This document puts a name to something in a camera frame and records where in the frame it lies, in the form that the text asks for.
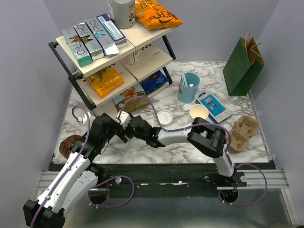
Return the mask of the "brown cardboard cup carrier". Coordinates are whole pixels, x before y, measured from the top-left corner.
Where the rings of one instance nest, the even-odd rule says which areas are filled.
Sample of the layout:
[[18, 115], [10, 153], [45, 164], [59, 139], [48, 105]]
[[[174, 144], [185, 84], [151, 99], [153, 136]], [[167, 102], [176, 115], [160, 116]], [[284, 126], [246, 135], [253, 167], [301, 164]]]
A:
[[232, 153], [243, 152], [247, 148], [249, 140], [257, 134], [259, 128], [259, 123], [254, 118], [247, 115], [240, 117], [230, 130], [232, 143], [228, 150]]

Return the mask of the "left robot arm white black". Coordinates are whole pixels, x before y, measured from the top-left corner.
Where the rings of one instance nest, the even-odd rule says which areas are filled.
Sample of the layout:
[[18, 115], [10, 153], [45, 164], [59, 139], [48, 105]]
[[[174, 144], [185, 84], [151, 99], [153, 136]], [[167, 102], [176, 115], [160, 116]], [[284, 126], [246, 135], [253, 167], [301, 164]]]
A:
[[112, 119], [106, 113], [87, 119], [88, 130], [74, 143], [72, 152], [59, 174], [35, 200], [24, 207], [26, 225], [30, 228], [61, 228], [67, 214], [92, 187], [105, 183], [104, 171], [93, 164], [105, 143], [115, 135], [123, 137], [130, 122], [126, 112]]

